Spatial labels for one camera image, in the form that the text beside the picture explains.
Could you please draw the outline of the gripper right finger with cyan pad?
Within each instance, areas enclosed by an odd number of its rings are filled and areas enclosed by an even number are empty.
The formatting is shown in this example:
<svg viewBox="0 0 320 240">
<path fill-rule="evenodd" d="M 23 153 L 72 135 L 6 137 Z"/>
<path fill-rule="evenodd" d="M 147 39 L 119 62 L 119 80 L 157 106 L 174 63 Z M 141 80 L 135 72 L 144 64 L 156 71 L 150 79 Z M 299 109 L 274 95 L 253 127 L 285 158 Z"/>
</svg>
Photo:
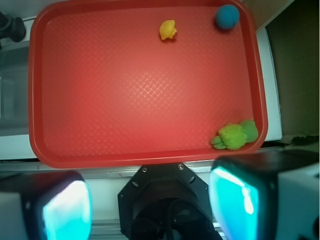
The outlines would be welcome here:
<svg viewBox="0 0 320 240">
<path fill-rule="evenodd" d="M 229 240 L 317 240 L 319 177 L 313 151 L 219 157 L 208 181 L 214 218 Z"/>
</svg>

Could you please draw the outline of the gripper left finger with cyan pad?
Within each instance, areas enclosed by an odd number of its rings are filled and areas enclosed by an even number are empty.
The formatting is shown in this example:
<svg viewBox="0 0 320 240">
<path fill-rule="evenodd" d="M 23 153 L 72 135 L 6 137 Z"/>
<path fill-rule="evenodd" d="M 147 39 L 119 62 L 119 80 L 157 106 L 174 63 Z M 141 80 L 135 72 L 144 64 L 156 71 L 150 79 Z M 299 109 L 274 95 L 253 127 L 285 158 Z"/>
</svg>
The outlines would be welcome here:
<svg viewBox="0 0 320 240">
<path fill-rule="evenodd" d="M 92 194 L 77 171 L 18 173 L 0 180 L 2 240 L 87 240 Z"/>
</svg>

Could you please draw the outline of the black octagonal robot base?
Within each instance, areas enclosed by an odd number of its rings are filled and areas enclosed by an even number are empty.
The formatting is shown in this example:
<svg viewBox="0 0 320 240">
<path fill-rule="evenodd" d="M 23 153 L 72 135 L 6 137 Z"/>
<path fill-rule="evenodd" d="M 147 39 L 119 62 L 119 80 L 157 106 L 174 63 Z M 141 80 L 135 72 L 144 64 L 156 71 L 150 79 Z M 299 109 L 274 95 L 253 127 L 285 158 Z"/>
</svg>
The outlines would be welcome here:
<svg viewBox="0 0 320 240">
<path fill-rule="evenodd" d="M 183 163 L 143 165 L 117 195 L 129 240 L 220 240 L 209 186 Z"/>
</svg>

